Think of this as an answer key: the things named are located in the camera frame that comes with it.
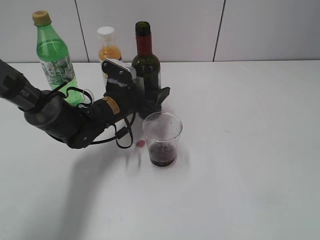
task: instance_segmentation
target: bottle neck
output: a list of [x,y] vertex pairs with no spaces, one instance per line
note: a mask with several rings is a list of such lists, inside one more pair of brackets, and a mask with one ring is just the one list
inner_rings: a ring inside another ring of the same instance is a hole
[[148,36],[135,36],[136,38],[136,50],[139,56],[151,56],[152,55],[152,40],[151,34]]
[[37,34],[38,35],[38,39],[37,39],[38,43],[43,42],[43,41],[47,41],[47,40],[61,39],[51,24],[48,24],[45,26],[37,26],[37,33],[38,33]]
[[116,46],[116,39],[100,39],[101,45],[103,48],[109,47],[109,46]]

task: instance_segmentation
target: robotic arm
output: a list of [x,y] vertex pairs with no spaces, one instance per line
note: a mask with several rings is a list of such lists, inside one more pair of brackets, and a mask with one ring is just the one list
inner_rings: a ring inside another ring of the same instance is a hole
[[[25,120],[45,131],[55,140],[67,144],[72,149],[86,148],[92,144],[118,140],[130,134],[133,140],[131,125],[136,112],[157,112],[161,103],[170,93],[170,88],[148,93],[148,99],[135,85],[136,70],[128,64],[114,59],[106,59],[102,70],[108,74],[108,83],[103,98],[85,107],[72,106],[58,90],[53,91],[33,87],[16,69],[0,60],[0,98],[5,98],[17,105],[24,112]],[[69,87],[69,91],[83,92],[81,89]],[[133,114],[131,122],[127,116]],[[117,131],[116,122],[124,119],[127,127]],[[94,141],[109,126],[115,128],[115,137]]]

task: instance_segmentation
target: white wall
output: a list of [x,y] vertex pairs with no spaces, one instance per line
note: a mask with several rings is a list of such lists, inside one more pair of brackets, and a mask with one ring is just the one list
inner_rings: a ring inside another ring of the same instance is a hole
[[212,61],[223,0],[77,0],[90,61],[98,61],[97,28],[114,27],[124,61],[137,54],[135,24],[151,25],[162,62]]
[[215,61],[320,59],[320,0],[226,0]]
[[[224,0],[76,0],[87,53],[112,26],[123,60],[136,55],[135,23],[149,21],[162,62],[212,61]],[[2,0],[0,59],[38,62],[32,13],[47,10],[73,62],[87,62],[75,0]],[[320,0],[226,0],[215,61],[320,59]]]
[[88,61],[73,0],[1,0],[0,59],[10,63],[38,62],[37,28],[32,13],[46,10],[67,44],[73,62]]

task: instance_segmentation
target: red wine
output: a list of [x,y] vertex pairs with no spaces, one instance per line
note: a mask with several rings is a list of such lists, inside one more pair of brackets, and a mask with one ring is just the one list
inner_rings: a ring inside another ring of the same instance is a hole
[[153,143],[149,148],[151,162],[159,167],[169,166],[177,157],[177,151],[170,143]]

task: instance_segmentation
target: yellow bottle cap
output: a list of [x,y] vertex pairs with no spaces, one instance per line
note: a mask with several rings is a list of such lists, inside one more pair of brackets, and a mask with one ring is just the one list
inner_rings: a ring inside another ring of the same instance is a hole
[[32,19],[36,26],[45,26],[51,23],[49,13],[44,10],[32,13]]

